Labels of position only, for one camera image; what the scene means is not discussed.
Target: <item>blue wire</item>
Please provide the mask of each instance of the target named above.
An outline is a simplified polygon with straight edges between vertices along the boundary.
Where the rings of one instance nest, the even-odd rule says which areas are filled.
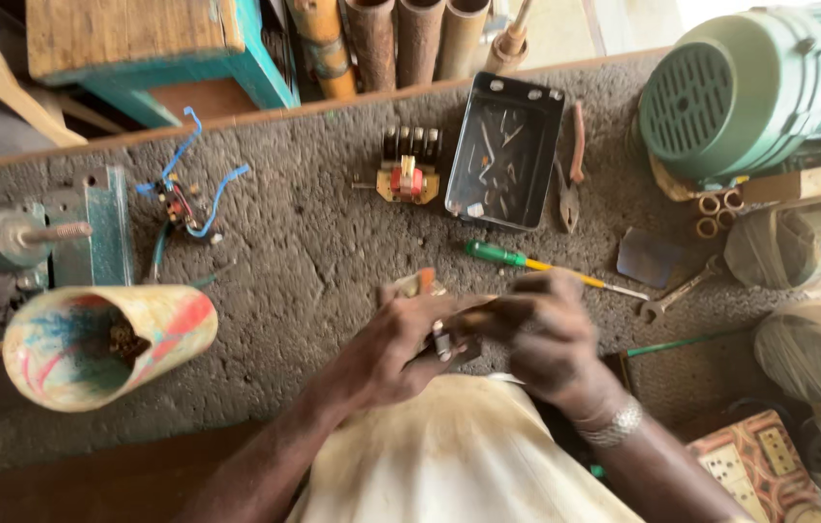
[[[184,108],[184,114],[190,114],[192,118],[194,118],[194,123],[197,124],[197,128],[195,128],[194,132],[191,133],[181,147],[175,151],[174,155],[171,157],[171,161],[165,168],[162,170],[162,182],[165,183],[165,186],[170,190],[171,189],[171,180],[169,180],[169,173],[172,169],[175,168],[175,164],[178,163],[178,159],[181,158],[181,155],[184,154],[184,150],[200,136],[201,131],[204,130],[204,125],[200,123],[200,120],[197,118],[197,115],[194,113],[194,109],[191,106],[187,106]],[[155,182],[149,182],[148,184],[139,184],[136,186],[136,192],[143,196],[151,196],[151,191],[155,187]]]
[[[207,222],[204,223],[204,226],[201,227],[199,231],[192,229],[190,227],[187,228],[187,232],[194,236],[195,238],[202,238],[207,231],[210,230],[210,225],[213,224],[213,219],[217,217],[217,206],[219,205],[219,196],[223,195],[223,189],[226,188],[226,184],[229,184],[233,180],[235,180],[240,174],[248,172],[248,164],[245,164],[241,167],[238,167],[231,171],[229,174],[223,177],[223,180],[219,183],[217,187],[217,193],[213,196],[213,210],[210,211],[210,217],[207,218]]]

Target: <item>hand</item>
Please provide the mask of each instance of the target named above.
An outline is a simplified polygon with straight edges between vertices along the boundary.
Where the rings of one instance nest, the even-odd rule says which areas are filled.
[[[401,298],[388,292],[381,295],[384,304],[375,317],[315,379],[349,411],[413,398],[452,362],[439,361],[435,353],[416,356],[433,323],[459,310],[457,300],[448,295]]]
[[[581,428],[607,424],[627,394],[597,357],[597,329],[581,307],[581,282],[561,269],[527,274],[511,294],[461,316],[463,331],[512,349],[511,372]]]

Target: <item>red component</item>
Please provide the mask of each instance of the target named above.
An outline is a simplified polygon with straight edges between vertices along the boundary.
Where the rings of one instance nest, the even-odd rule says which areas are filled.
[[[391,192],[404,202],[409,202],[423,191],[423,171],[413,170],[410,184],[401,186],[401,168],[391,169]]]

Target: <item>workbench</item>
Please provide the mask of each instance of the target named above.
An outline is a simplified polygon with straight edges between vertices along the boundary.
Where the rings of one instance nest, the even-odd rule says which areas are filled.
[[[469,82],[205,122],[203,135],[175,172],[188,183],[199,182],[205,195],[242,163],[248,162],[252,172],[228,186],[220,200],[225,240],[211,248],[173,241],[162,280],[189,281],[238,259],[228,277],[206,289],[219,315],[216,341],[207,353],[100,410],[61,414],[32,405],[0,414],[0,469],[269,419],[370,319],[376,285],[431,265],[452,292],[504,291],[519,271],[505,267],[502,275],[497,265],[465,255],[463,244],[473,237],[661,296],[667,291],[647,289],[616,272],[620,238],[628,227],[638,227],[689,247],[669,284],[679,285],[722,243],[696,240],[692,209],[663,196],[645,158],[625,147],[637,98],[663,52],[521,74],[562,89],[567,107],[583,101],[589,177],[579,186],[580,220],[572,234],[564,233],[554,212],[555,181],[540,228],[521,234],[486,232],[454,219],[443,208],[442,196],[418,207],[351,188],[353,173],[373,177],[385,126],[402,122],[445,130],[437,170],[445,191]],[[0,158],[0,203],[45,192],[75,172],[109,164],[126,168],[130,187],[148,182],[190,132],[188,126],[162,128]],[[567,111],[558,144],[565,165],[573,138]],[[137,274],[142,275],[162,216],[157,202],[130,193]],[[583,300],[600,329],[599,350],[606,354],[749,325],[797,298],[748,291],[731,278],[715,277],[656,325],[638,317],[639,302],[627,296],[586,289]],[[488,345],[483,357],[463,370],[506,370],[505,354]]]

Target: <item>person's right hand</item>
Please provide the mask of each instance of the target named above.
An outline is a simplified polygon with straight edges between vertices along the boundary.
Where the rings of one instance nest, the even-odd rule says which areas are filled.
[[[594,430],[627,401],[597,357],[597,330],[581,306],[581,282],[552,269],[520,277],[511,293],[464,315],[463,330],[505,343],[511,372],[580,428]]]

